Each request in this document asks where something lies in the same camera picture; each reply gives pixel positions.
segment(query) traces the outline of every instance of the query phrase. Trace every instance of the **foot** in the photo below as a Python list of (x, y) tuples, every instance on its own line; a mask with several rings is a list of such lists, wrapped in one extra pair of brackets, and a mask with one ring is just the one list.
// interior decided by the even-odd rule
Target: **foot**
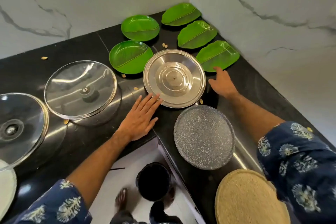
[(171, 187), (166, 196), (163, 198), (163, 205), (165, 206), (165, 209), (170, 207), (170, 205), (174, 201), (174, 198), (175, 198), (175, 188)]
[(117, 209), (117, 212), (125, 210), (126, 203), (127, 203), (127, 188), (122, 188), (115, 198), (115, 207)]

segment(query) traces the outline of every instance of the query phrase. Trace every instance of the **granite countertop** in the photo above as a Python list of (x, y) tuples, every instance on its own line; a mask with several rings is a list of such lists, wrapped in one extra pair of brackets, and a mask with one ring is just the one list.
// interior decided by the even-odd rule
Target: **granite countertop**
[[(159, 35), (147, 42), (153, 53), (163, 50), (162, 43), (168, 48), (177, 47), (177, 36), (182, 27), (169, 27), (161, 25), (163, 12), (152, 15), (160, 24)], [(72, 38), (60, 43), (41, 47), (15, 56), (0, 60), (1, 88), (0, 94), (9, 92), (23, 92), (43, 99), (44, 86), (48, 78), (61, 66), (77, 60), (95, 60), (111, 67), (109, 63), (109, 50), (116, 44), (127, 40), (120, 30), (120, 25), (106, 28), (87, 35)], [(219, 35), (213, 40), (223, 40)], [(200, 48), (184, 50), (196, 56)], [(243, 58), (229, 67), (228, 72), (242, 95), (257, 103), (261, 107), (273, 112), (285, 120), (295, 120), (304, 126), (311, 127), (330, 147), (333, 146), (263, 77)], [(15, 168), (18, 186), (14, 201), (5, 215), (3, 222), (12, 223), (15, 217), (27, 209), (33, 201), (41, 196), (58, 179), (69, 175), (86, 157), (102, 145), (118, 128), (137, 97), (145, 95), (142, 75), (127, 76), (114, 71), (117, 76), (119, 94), (115, 99), (118, 106), (113, 117), (101, 125), (71, 124), (68, 126), (66, 136), (59, 150), (42, 166), (34, 170)], [(205, 171), (187, 163), (178, 153), (173, 138), (173, 128), (178, 115), (183, 109), (171, 109), (160, 106), (155, 114), (159, 120), (153, 130), (142, 139), (131, 142), (120, 157), (132, 152), (141, 145), (158, 136), (160, 143), (166, 151), (171, 163), (176, 169), (182, 182), (196, 204), (197, 210), (206, 223), (216, 223), (214, 212), (214, 199), (218, 184), (230, 171), (242, 167), (261, 171), (256, 161), (256, 146), (246, 135), (241, 124), (234, 116), (228, 103), (218, 97), (207, 85), (202, 96), (204, 104), (213, 106), (223, 112), (230, 120), (236, 132), (238, 145), (236, 157), (227, 165), (215, 171)]]

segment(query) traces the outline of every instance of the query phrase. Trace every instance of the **shirt sleeve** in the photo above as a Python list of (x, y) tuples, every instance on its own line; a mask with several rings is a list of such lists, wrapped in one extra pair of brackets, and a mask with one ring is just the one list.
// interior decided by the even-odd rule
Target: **shirt sleeve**
[(302, 223), (336, 220), (336, 153), (317, 136), (287, 121), (259, 140), (257, 157), (278, 199)]
[(90, 224), (91, 221), (78, 189), (71, 182), (60, 180), (24, 211), (15, 224)]

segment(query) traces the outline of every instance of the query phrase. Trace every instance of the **gray speckled plate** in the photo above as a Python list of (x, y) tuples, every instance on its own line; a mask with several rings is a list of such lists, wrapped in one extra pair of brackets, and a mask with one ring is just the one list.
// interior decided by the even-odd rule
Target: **gray speckled plate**
[(235, 149), (235, 133), (229, 120), (207, 105), (189, 107), (179, 115), (174, 140), (187, 162), (205, 170), (224, 166)]

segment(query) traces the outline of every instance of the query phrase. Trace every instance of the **black trash bin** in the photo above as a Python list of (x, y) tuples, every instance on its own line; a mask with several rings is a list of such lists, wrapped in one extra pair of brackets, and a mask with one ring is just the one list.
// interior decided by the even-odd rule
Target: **black trash bin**
[(153, 162), (147, 164), (138, 173), (135, 184), (143, 198), (153, 202), (158, 201), (169, 191), (170, 173), (161, 163)]

